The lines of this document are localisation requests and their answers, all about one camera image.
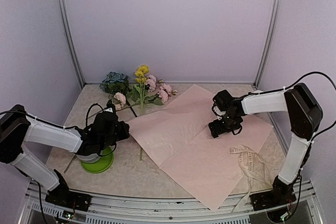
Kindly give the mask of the pale pink fake flower stem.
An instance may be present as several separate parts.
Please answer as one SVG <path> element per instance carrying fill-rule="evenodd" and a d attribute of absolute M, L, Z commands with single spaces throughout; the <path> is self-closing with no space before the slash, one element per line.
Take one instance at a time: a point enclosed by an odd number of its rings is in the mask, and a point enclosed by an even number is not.
<path fill-rule="evenodd" d="M 116 112 L 117 112 L 117 111 L 120 111 L 121 109 L 123 109 L 123 108 L 125 107 L 125 105 L 126 105 L 126 103 L 127 103 L 127 99 L 126 99 L 126 96 L 125 96 L 124 94 L 122 94 L 122 93 L 120 93 L 120 92 L 117 92 L 117 93 L 114 94 L 114 95 L 109 95 L 109 100 L 108 100 L 107 104 L 109 104 L 109 103 L 113 103 L 113 104 L 115 105 L 115 107 L 116 107 Z M 98 113 L 99 113 L 99 112 L 105 112 L 105 111 L 104 111 L 105 108 L 103 108 L 103 107 L 102 107 L 100 104 L 98 104 L 98 103 L 94 103 L 94 104 L 92 104 L 92 105 L 89 107 L 89 109 L 87 110 L 87 113 L 86 113 L 86 119 L 89 118 L 89 116 L 90 116 L 90 112 L 91 112 L 92 108 L 94 108 L 94 107 L 96 107 L 96 106 L 99 108 Z"/>

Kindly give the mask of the blue fake flower bunch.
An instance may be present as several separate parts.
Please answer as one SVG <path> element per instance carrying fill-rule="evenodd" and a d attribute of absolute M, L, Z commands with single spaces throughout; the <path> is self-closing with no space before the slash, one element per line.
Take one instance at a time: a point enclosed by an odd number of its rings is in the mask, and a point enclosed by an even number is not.
<path fill-rule="evenodd" d="M 133 115 L 137 117 L 133 107 L 128 101 L 128 98 L 131 96 L 131 88 L 126 74 L 111 71 L 100 83 L 99 87 L 103 92 L 108 93 L 109 95 L 114 95 L 117 92 L 124 94 L 126 96 L 127 103 L 123 109 L 128 107 L 132 111 Z"/>

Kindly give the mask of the pink wrapping paper sheet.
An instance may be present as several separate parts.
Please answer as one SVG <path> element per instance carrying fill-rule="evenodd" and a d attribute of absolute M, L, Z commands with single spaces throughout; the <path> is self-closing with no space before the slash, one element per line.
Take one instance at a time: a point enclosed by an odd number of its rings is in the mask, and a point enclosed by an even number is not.
<path fill-rule="evenodd" d="M 157 166 L 211 211 L 217 210 L 242 177 L 232 147 L 259 152 L 272 126 L 256 116 L 244 117 L 238 135 L 213 138 L 208 124 L 213 94 L 193 85 L 162 110 L 129 122 L 130 134 Z"/>

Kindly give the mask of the pink fake rose stem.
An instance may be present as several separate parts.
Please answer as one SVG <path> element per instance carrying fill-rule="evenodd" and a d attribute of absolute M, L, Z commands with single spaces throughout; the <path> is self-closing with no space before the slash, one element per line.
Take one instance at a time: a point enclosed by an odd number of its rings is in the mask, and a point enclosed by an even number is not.
<path fill-rule="evenodd" d="M 177 90 L 173 90 L 170 84 L 165 83 L 163 80 L 158 80 L 152 74 L 146 76 L 145 92 L 144 102 L 155 105 L 165 104 L 170 97 L 178 93 Z"/>

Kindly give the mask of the yellow fake flower stem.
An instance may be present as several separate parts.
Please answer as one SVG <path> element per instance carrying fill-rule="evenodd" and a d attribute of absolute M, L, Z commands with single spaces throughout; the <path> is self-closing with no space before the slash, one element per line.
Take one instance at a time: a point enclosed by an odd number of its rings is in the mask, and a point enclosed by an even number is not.
<path fill-rule="evenodd" d="M 160 94 L 156 89 L 157 78 L 149 74 L 149 72 L 150 70 L 147 65 L 140 65 L 134 73 L 136 84 L 133 86 L 133 90 L 139 94 L 135 102 L 140 105 L 141 115 L 143 115 L 144 106 L 146 104 L 163 104 L 160 100 Z"/>

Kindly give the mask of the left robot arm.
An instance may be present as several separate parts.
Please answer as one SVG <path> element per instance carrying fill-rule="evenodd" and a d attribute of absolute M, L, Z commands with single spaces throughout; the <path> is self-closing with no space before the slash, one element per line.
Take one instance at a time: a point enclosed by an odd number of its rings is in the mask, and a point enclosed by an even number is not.
<path fill-rule="evenodd" d="M 119 120 L 115 109 L 99 112 L 92 124 L 81 129 L 44 121 L 17 104 L 1 112 L 1 163 L 14 166 L 66 206 L 73 201 L 74 195 L 60 172 L 49 169 L 24 144 L 59 148 L 74 153 L 85 163 L 94 163 L 103 156 L 105 148 L 129 138 L 129 129 L 127 123 Z"/>

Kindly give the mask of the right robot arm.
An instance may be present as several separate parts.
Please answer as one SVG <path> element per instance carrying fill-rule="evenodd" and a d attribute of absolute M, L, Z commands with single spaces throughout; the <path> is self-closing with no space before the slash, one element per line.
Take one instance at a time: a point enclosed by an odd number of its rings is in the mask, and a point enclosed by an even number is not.
<path fill-rule="evenodd" d="M 291 88 L 250 92 L 241 97 L 234 97 L 223 90 L 213 97 L 212 111 L 217 117 L 208 125 L 213 138 L 223 133 L 239 134 L 243 128 L 243 117 L 247 115 L 271 112 L 288 114 L 291 142 L 285 162 L 275 179 L 279 185 L 268 194 L 273 205 L 281 204 L 289 196 L 287 187 L 299 176 L 323 118 L 322 108 L 308 86 L 298 83 Z"/>

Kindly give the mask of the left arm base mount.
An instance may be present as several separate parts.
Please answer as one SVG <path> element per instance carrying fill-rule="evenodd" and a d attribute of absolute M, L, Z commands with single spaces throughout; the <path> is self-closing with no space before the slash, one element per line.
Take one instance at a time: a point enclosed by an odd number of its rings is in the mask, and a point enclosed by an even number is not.
<path fill-rule="evenodd" d="M 92 197 L 88 194 L 77 193 L 69 190 L 53 190 L 47 193 L 45 201 L 72 210 L 87 212 L 91 199 Z"/>

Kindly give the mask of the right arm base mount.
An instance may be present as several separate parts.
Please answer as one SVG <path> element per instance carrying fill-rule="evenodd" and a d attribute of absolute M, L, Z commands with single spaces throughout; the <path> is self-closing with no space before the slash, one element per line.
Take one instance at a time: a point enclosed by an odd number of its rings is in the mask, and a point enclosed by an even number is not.
<path fill-rule="evenodd" d="M 254 211 L 259 211 L 285 205 L 290 203 L 290 201 L 296 201 L 296 196 L 294 192 L 290 192 L 286 195 L 276 195 L 273 190 L 270 190 L 252 194 L 250 195 L 250 200 Z"/>

